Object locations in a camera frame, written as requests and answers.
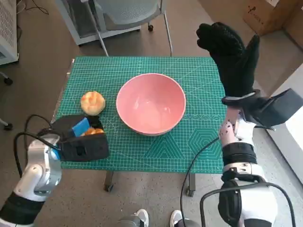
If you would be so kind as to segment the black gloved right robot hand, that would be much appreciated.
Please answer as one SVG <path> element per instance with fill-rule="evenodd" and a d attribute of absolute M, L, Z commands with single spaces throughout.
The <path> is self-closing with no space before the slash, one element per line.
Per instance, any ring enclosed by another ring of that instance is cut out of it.
<path fill-rule="evenodd" d="M 197 45 L 207 50 L 218 68 L 227 97 L 243 97 L 253 92 L 254 73 L 259 58 L 260 37 L 248 45 L 224 23 L 202 23 L 196 31 Z"/>

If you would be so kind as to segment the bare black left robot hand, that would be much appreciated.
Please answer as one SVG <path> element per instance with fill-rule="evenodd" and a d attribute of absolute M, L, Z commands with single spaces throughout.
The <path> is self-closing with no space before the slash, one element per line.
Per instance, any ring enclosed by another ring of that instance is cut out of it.
<path fill-rule="evenodd" d="M 52 129 L 59 133 L 63 140 L 84 136 L 92 129 L 104 130 L 99 116 L 84 114 L 64 115 L 52 123 Z"/>

